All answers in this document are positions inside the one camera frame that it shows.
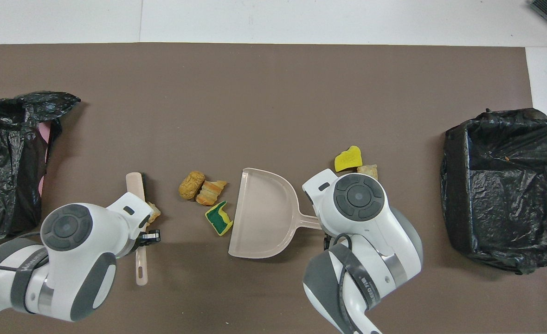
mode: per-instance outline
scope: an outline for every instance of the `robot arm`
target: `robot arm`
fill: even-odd
[[[344,334],[380,333],[364,312],[420,272],[418,234],[367,175],[338,178],[326,169],[302,188],[322,229],[336,243],[345,238],[309,262],[303,279],[307,297]]]
[[[19,238],[0,245],[0,311],[87,317],[104,302],[116,259],[133,250],[152,211],[131,193],[106,208],[65,205],[42,223],[44,245]]]

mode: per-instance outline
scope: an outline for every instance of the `beige dustpan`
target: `beige dustpan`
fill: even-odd
[[[228,253],[274,256],[288,246],[299,227],[321,229],[317,217],[300,212],[290,182],[260,169],[243,169]]]

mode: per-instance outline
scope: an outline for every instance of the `round gray button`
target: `round gray button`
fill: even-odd
[[[371,190],[367,186],[356,185],[348,190],[348,201],[356,207],[365,207],[372,197]]]
[[[77,220],[72,216],[64,216],[59,218],[53,226],[55,235],[59,238],[71,237],[77,230]]]

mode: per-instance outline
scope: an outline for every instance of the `black plastic bag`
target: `black plastic bag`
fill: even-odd
[[[0,239],[38,226],[38,186],[52,142],[61,133],[59,117],[79,102],[71,94],[52,91],[0,99]],[[48,144],[38,129],[47,121]]]
[[[488,110],[449,129],[441,195],[454,249],[519,275],[547,266],[547,116]]]

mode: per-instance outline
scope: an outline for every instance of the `brown table surface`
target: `brown table surface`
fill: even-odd
[[[244,167],[301,184],[350,145],[379,165],[391,204],[424,243],[424,268],[369,311],[386,333],[547,332],[547,268],[517,276],[471,262],[448,241],[439,194],[444,132],[492,110],[532,106],[524,49],[508,47],[94,44],[0,46],[0,98],[67,91],[43,216],[107,206],[125,174],[147,174],[162,210],[149,283],[132,256],[95,313],[68,323],[8,309],[0,333],[334,333],[302,275],[322,232],[299,229],[278,256],[229,256],[207,210],[178,196],[192,170],[227,180],[234,216]]]

